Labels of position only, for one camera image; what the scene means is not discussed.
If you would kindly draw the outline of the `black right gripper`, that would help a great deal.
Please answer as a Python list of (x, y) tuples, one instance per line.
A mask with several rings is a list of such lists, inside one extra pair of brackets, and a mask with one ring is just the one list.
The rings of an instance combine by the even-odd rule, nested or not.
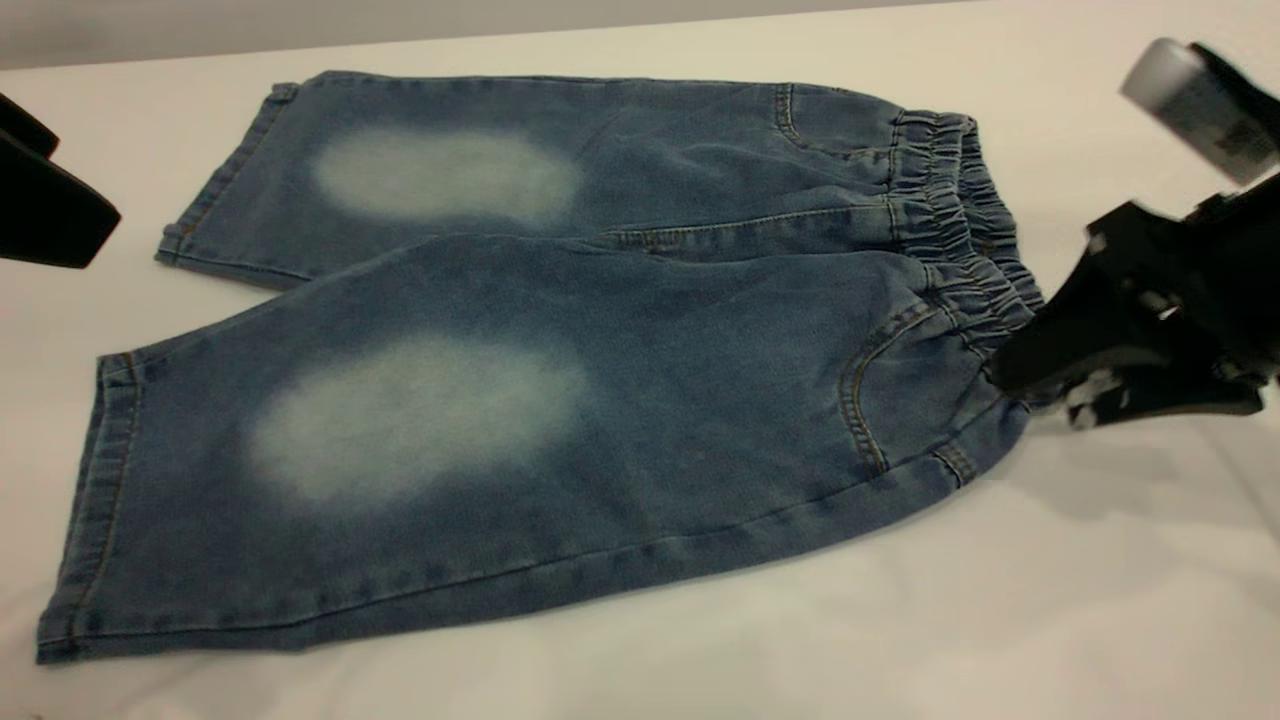
[[(1070, 275), (991, 359), (993, 383), (1047, 396), (1068, 430), (1249, 416), (1277, 378), (1279, 178), (1184, 218), (1125, 202), (1085, 228)], [(1160, 314), (1172, 306), (1178, 342)]]

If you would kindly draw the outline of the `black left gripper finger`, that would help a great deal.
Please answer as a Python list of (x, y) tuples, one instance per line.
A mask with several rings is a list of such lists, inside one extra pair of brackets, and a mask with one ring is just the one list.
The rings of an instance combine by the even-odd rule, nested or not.
[(59, 137), (50, 128), (6, 95), (0, 96), (0, 104), (4, 133), (40, 156), (51, 156), (55, 152)]
[(1, 258), (84, 269), (120, 219), (84, 182), (3, 133)]

